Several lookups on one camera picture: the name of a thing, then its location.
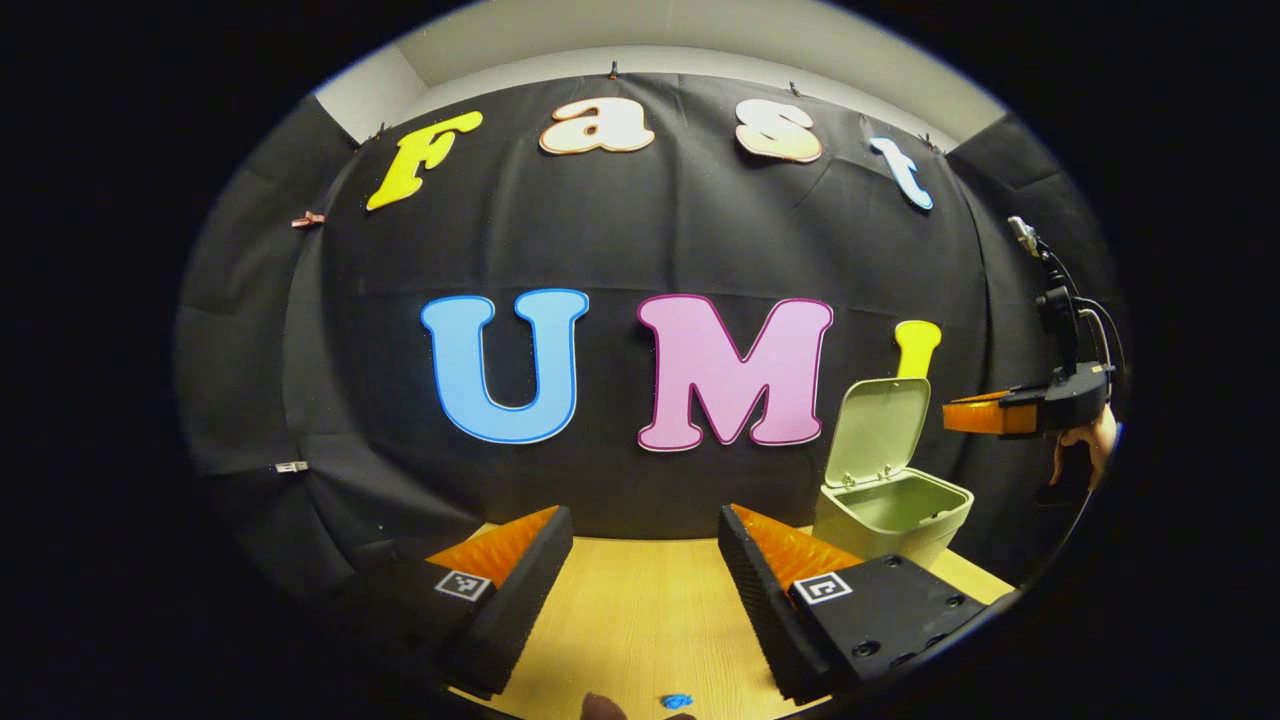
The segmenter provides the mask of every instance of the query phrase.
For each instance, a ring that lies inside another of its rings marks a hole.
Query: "wooden table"
[[[983,603],[1014,589],[950,550],[931,570]],[[575,537],[506,691],[489,702],[453,692],[529,720],[577,720],[588,691],[628,720],[675,715],[659,702],[675,693],[692,696],[684,710],[699,720],[799,710],[773,683],[716,538]]]

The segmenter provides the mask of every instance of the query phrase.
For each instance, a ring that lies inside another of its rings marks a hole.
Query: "decorative letter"
[[[462,295],[422,307],[444,414],[460,430],[489,442],[539,442],[564,429],[577,405],[573,322],[588,305],[576,290],[535,290],[516,299],[516,314],[534,325],[538,393],[524,407],[498,405],[485,388],[481,333],[493,319],[493,302]]]
[[[924,210],[933,208],[933,199],[929,197],[928,192],[924,192],[924,188],[916,184],[915,176],[911,174],[915,170],[915,160],[902,155],[902,151],[897,149],[897,143],[887,137],[873,137],[872,147],[879,150],[884,155],[884,159],[888,160],[888,169],[893,172],[893,179],[897,181],[897,186],[902,188],[902,193],[911,202],[915,202]]]
[[[595,110],[595,114],[584,115],[588,110]],[[538,143],[556,155],[586,152],[596,147],[609,152],[631,152],[654,138],[653,132],[644,127],[644,108],[626,97],[579,100],[558,108],[552,118],[561,122],[543,131]]]
[[[737,438],[765,392],[764,416],[751,427],[753,441],[796,445],[822,433],[813,410],[822,336],[833,316],[829,306],[817,300],[778,302],[745,360],[705,297],[650,297],[636,315],[653,329],[658,346],[653,423],[640,430],[643,447],[690,450],[701,442],[703,430],[690,418],[692,391],[723,445]]]
[[[449,118],[448,120],[428,126],[402,137],[396,143],[399,151],[396,152],[396,159],[392,160],[392,167],[387,170],[387,178],[383,179],[383,184],[378,188],[378,192],[369,196],[365,209],[376,210],[383,205],[404,200],[417,192],[417,188],[422,187],[422,179],[417,177],[417,164],[424,163],[426,169],[430,170],[443,163],[444,156],[453,147],[453,138],[456,136],[453,131],[471,132],[480,127],[480,120],[483,119],[484,117],[480,113],[472,110],[465,115]]]
[[[822,142],[805,129],[813,127],[813,119],[795,105],[744,100],[737,104],[737,119],[745,123],[735,131],[737,141],[750,152],[797,163],[822,156]]]

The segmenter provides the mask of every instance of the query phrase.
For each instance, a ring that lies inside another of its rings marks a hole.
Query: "open lid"
[[[905,468],[924,428],[929,392],[924,378],[854,383],[840,405],[831,438],[827,486],[849,487]]]

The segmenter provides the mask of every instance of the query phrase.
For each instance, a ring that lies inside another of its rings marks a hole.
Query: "screw hole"
[[[879,652],[879,643],[876,641],[867,641],[854,648],[854,657],[868,657]]]

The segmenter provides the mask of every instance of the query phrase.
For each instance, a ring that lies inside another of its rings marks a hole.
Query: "yellow letter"
[[[480,113],[472,110],[402,137],[397,143],[399,151],[396,152],[396,159],[392,160],[392,167],[387,170],[387,178],[383,179],[378,192],[369,197],[365,209],[376,210],[417,192],[417,188],[422,187],[422,179],[417,177],[417,164],[424,163],[430,170],[443,163],[444,156],[453,147],[453,137],[456,136],[453,131],[471,132],[480,126],[483,119]]]
[[[769,100],[744,100],[737,104],[737,141],[748,151],[768,158],[812,163],[822,156],[822,142],[805,128],[813,119],[795,105]]]
[[[595,114],[582,115],[588,110],[595,110]],[[626,97],[579,100],[557,109],[552,118],[561,122],[543,131],[538,143],[556,155],[586,152],[596,147],[609,152],[631,152],[654,138],[653,132],[644,127],[644,108]]]

